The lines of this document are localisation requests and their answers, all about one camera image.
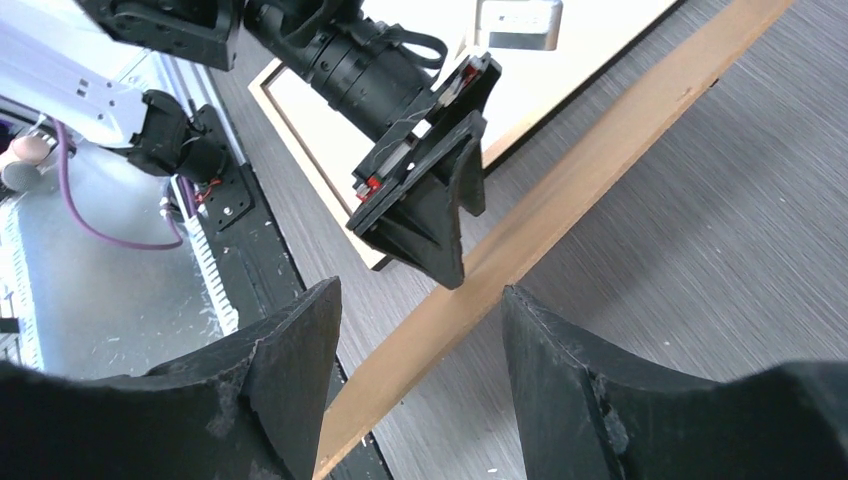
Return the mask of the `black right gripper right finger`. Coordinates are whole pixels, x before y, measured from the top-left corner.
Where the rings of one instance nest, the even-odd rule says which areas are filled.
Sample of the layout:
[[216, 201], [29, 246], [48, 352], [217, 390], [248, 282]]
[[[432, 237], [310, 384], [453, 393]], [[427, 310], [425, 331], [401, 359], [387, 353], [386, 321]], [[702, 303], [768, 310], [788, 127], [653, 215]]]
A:
[[843, 479], [847, 365], [718, 382], [641, 358], [508, 286], [500, 310], [530, 479]]

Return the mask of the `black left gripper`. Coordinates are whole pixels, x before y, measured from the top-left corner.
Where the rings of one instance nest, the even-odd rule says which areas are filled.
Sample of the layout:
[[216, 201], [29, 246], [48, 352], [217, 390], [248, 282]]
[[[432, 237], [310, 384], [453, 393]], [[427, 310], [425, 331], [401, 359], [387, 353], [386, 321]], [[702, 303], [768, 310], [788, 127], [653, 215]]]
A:
[[469, 56], [445, 80], [434, 36], [370, 18], [358, 1], [250, 1], [247, 30], [373, 145], [354, 167], [346, 226], [369, 247], [453, 290], [459, 210], [486, 209], [482, 116], [501, 70]]

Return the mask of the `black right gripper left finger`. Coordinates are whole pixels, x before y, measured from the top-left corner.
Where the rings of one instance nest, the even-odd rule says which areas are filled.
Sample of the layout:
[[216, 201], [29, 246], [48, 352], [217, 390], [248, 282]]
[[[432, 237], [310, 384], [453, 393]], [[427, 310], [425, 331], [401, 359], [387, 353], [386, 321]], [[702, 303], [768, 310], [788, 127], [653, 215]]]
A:
[[1, 365], [5, 479], [308, 479], [340, 333], [332, 277], [141, 376]]

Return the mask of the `brown cardboard backing board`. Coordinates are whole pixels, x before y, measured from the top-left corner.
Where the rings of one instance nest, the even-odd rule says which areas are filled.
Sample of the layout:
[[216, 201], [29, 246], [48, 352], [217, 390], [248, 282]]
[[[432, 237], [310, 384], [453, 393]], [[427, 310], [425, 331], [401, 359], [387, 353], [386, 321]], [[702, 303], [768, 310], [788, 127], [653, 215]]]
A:
[[315, 477], [327, 477], [789, 5], [731, 2], [622, 93], [468, 254], [463, 285], [434, 289], [349, 377], [325, 412]]

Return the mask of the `light wooden picture frame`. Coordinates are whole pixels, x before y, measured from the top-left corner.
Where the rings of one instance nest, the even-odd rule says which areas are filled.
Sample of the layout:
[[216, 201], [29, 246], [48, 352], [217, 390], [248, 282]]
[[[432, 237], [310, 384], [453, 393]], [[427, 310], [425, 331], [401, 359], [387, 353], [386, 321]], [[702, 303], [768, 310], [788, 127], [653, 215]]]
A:
[[365, 265], [453, 287], [485, 171], [669, 1], [250, 1], [251, 84]]

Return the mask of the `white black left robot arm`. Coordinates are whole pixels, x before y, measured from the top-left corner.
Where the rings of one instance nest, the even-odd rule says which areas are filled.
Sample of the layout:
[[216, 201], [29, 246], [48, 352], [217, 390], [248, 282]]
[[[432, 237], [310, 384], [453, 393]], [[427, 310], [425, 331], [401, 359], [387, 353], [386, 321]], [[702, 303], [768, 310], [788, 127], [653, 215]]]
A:
[[[358, 1], [84, 1], [111, 40], [222, 71], [248, 31], [371, 140], [353, 171], [359, 199], [346, 226], [369, 247], [448, 289], [464, 281], [458, 213], [485, 209], [483, 110], [501, 76], [489, 55], [443, 82], [448, 49], [434, 36], [375, 21]], [[45, 17], [1, 5], [1, 90], [153, 176], [208, 184], [227, 155], [211, 126], [170, 94], [104, 77], [63, 54]]]

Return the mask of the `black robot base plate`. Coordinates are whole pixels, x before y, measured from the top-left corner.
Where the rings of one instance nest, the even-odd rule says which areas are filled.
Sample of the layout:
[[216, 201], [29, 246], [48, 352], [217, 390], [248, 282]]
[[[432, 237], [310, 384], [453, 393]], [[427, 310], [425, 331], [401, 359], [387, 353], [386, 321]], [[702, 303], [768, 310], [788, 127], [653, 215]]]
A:
[[286, 306], [306, 284], [251, 164], [237, 160], [219, 112], [194, 107], [190, 121], [207, 143], [207, 157], [221, 166], [207, 184], [177, 184], [187, 194], [188, 224], [206, 248], [199, 260], [211, 269], [213, 291], [224, 302], [222, 329], [231, 333]]

